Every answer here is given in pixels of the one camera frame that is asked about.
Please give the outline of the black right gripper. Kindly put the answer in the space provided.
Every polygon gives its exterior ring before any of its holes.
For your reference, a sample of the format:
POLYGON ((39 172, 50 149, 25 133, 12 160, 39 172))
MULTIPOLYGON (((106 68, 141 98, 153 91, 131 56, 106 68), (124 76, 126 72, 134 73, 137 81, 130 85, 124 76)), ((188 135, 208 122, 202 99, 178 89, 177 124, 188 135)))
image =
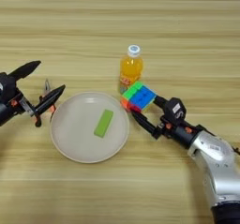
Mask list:
MULTIPOLYGON (((154 103, 163 109, 167 99, 156 96, 154 103)), ((163 135, 168 139, 179 142, 184 148, 189 148, 197 135, 204 130, 201 125, 193 126, 184 119, 170 121, 165 116, 160 117, 160 124, 155 128, 141 112, 131 111, 131 114, 137 123, 152 134, 156 140, 163 135)))

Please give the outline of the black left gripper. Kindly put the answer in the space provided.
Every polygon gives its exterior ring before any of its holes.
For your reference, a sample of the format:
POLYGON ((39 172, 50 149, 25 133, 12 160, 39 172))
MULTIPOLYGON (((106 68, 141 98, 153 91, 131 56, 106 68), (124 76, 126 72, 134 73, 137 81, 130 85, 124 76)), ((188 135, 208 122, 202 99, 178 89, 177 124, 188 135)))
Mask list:
MULTIPOLYGON (((39 60, 29 62, 13 70, 9 73, 9 76, 13 77, 15 80, 24 79, 34 72, 40 64, 41 62, 39 60)), ((64 84, 53 90, 47 88, 35 108, 22 93, 19 93, 7 103, 0 102, 0 126, 4 125, 14 116, 25 112, 30 116, 42 115, 61 97, 65 88, 66 86, 64 84)))

